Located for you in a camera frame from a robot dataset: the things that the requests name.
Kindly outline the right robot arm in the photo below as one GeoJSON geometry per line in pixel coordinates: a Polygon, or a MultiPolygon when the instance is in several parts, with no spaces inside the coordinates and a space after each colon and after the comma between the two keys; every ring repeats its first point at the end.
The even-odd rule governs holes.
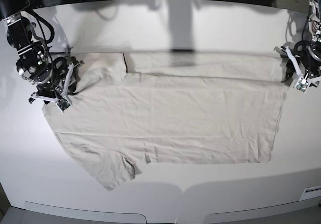
{"type": "Polygon", "coordinates": [[[30,0],[1,0],[1,20],[7,24],[7,42],[19,56],[19,76],[36,85],[29,103],[42,100],[54,103],[60,111],[69,108],[81,62],[73,56],[52,59],[48,44],[54,39],[54,29],[30,8],[30,0]]]}

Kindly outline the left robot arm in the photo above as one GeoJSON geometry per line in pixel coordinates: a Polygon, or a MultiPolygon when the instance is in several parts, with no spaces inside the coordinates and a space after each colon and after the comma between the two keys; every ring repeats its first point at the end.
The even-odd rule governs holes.
{"type": "Polygon", "coordinates": [[[303,93],[320,85],[320,0],[309,0],[301,38],[294,47],[281,46],[276,51],[287,58],[283,83],[295,76],[293,87],[303,93]]]}

